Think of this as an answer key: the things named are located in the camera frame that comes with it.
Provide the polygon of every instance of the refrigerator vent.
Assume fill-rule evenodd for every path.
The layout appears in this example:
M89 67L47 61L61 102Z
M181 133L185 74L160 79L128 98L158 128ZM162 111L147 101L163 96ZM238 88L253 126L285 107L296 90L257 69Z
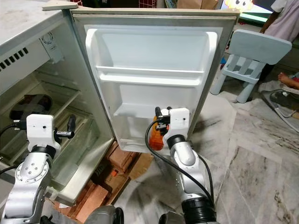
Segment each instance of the refrigerator vent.
M15 54L8 57L7 59L0 61L0 71L4 70L7 66L10 66L12 63L15 63L17 60L19 60L21 57L24 57L26 54L28 54L28 50L27 48L23 48Z

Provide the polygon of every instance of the power cord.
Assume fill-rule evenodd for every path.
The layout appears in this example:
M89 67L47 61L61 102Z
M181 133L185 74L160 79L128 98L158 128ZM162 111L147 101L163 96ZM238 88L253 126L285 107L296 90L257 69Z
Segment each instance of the power cord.
M46 216L42 216L40 224L55 224L54 222L51 222L52 218L53 218L52 215L49 218Z
M158 123L159 120L154 120L150 125L149 127L147 128L146 132L145 132L145 145L146 147L150 150L150 152L158 157L159 159L163 160L164 162L166 162L168 165L172 166L173 168L175 168L177 171L179 171L180 173L184 174L185 176L187 176L190 180L192 180L196 185L198 185L202 190L203 192L207 195L208 199L210 200L211 204L215 207L214 205L214 198L211 197L210 193L207 191L207 189L201 184L199 183L196 179L194 179L190 174L188 174L186 171L184 171L183 169L181 169L179 166L177 166L176 164L174 164L173 162L171 162L170 160L164 158L162 155L160 155L159 153L157 153L155 150L153 150L151 147L150 147L150 144L149 144L149 132L150 132L150 129L152 128L152 126L155 124L155 123ZM210 172L210 169L208 170L208 174L209 174L209 180L210 180L210 185L211 185L211 180L212 180L212 176L211 176L211 172Z
M4 128L0 131L0 137L1 137L1 135L2 135L6 130L8 130L8 129L11 128L11 127L15 127L15 123L12 123L12 124L10 124L10 125L4 127Z
M213 180L212 180L212 175L211 175L211 171L209 166L207 165L206 161L204 160L204 158L202 158L198 153L197 153L198 157L200 158L200 160L204 163L204 165L206 166L206 171L207 171L207 175L209 176L209 182L210 182L210 192L211 192L211 198L214 199L214 189L213 189Z
M11 166L11 167L7 167L7 168L5 168L5 169L3 169L3 170L0 170L0 175L3 174L3 173L5 173L6 171L9 171L9 170L11 170L11 169L17 168L18 166L19 166L19 165L13 165L13 166Z

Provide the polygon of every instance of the tile floor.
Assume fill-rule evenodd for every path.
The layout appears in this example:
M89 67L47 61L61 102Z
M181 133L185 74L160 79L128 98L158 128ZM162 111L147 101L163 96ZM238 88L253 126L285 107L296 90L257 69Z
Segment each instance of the tile floor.
M234 103L242 85L225 82L208 95L191 137L211 169L220 224L299 223L299 138L260 98ZM131 181L116 206L125 224L157 224L172 210L181 212L170 168L154 160Z

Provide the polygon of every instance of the orange object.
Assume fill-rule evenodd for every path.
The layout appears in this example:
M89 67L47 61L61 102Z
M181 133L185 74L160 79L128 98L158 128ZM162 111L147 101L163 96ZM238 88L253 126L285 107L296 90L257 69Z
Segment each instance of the orange object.
M155 123L151 129L151 133L150 133L150 138L149 138L149 146L156 150L159 151L163 148L163 136L161 135L160 131L156 130L156 126L158 125L158 123Z
M116 176L117 175L117 170L113 170L112 172L111 172L111 176Z

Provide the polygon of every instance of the cartoon character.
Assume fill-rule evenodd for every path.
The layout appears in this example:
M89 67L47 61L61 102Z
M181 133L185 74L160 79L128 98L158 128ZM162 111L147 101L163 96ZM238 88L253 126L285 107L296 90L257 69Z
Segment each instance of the cartoon character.
M252 0L225 0L224 3L228 8L239 9L241 13L253 7Z

